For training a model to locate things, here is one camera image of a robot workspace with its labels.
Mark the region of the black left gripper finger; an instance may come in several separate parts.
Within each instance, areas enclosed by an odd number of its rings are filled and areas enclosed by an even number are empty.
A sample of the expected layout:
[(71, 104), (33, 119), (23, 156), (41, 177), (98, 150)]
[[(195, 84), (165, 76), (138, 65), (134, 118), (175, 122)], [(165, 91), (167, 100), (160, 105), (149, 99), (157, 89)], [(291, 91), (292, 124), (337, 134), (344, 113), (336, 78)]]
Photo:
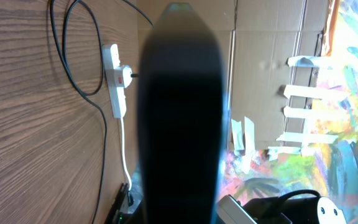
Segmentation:
[(219, 44), (188, 3), (171, 3), (139, 62), (137, 139), (146, 223), (212, 223), (223, 149)]

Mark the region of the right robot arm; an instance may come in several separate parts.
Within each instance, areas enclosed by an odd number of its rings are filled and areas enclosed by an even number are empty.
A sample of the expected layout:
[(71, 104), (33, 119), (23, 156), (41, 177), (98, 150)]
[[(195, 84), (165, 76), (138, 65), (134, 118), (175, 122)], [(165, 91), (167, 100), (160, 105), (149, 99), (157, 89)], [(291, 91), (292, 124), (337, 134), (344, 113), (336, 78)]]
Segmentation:
[(254, 198), (243, 209), (256, 223), (347, 223), (343, 211), (315, 190), (296, 190), (280, 197)]

